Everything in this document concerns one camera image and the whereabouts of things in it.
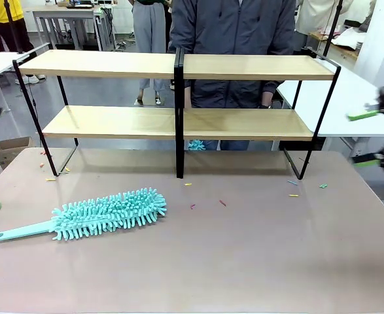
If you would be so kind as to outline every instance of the cable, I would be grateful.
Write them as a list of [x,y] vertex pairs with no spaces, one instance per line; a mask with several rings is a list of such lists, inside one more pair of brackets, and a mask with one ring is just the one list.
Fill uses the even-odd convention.
[[322,37],[321,37],[320,44],[318,45],[317,52],[320,50],[321,43],[323,42],[323,40],[324,40],[324,36],[326,35],[327,27],[328,27],[328,25],[329,25],[329,23],[330,23],[331,16],[333,15],[333,12],[334,12],[334,5],[335,5],[335,4],[336,4],[336,0],[333,1],[333,5],[332,5],[332,7],[331,7],[331,13],[330,13],[330,16],[328,17],[327,25],[326,25],[325,28],[324,28],[324,33],[323,33],[323,35],[322,35]]

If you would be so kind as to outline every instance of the jeans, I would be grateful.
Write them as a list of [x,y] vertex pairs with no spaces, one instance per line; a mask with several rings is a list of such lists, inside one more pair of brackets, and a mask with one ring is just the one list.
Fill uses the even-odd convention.
[[[217,150],[219,141],[203,141],[206,150]],[[221,141],[221,150],[247,150],[250,141]]]

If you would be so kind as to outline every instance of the wooden shelf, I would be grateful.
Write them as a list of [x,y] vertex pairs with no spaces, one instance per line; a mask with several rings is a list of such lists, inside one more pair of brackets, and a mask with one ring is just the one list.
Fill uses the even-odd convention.
[[188,109],[184,138],[310,141],[312,132],[293,110]]
[[22,74],[173,79],[173,54],[48,50],[19,66]]
[[43,133],[48,137],[174,139],[174,110],[65,106]]
[[[22,74],[173,79],[175,55],[49,50],[20,66]],[[186,55],[185,79],[332,80],[308,56]]]
[[185,79],[332,80],[334,73],[308,56],[188,54]]
[[[48,137],[174,139],[174,110],[66,106],[43,133]],[[293,110],[188,109],[184,138],[310,141],[312,133]]]

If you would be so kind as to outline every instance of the gray pants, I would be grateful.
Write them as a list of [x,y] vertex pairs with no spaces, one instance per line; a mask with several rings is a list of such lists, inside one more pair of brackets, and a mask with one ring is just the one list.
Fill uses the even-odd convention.
[[[164,54],[166,52],[166,17],[163,4],[142,5],[135,1],[133,31],[138,52]],[[150,87],[150,79],[142,78],[139,87],[142,90]],[[163,89],[163,80],[154,79],[154,90],[159,92]]]

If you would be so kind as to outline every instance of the gray tabletop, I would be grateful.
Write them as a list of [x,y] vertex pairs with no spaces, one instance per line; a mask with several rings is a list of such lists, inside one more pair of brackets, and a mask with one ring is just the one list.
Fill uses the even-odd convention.
[[[294,186],[280,152],[188,153],[182,181],[174,152],[80,149],[70,174],[46,182],[40,151],[1,174],[0,231],[149,186],[167,216],[78,241],[0,243],[0,311],[384,312],[384,206],[338,153],[314,153]],[[67,152],[52,149],[56,164]]]

